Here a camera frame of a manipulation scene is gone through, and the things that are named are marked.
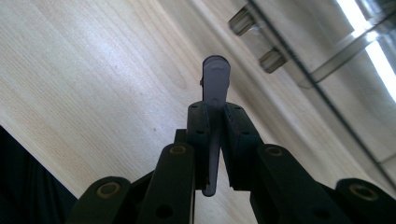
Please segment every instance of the black cloth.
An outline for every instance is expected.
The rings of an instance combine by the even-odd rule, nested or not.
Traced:
[[[0,126],[0,224],[64,223],[76,201]]]

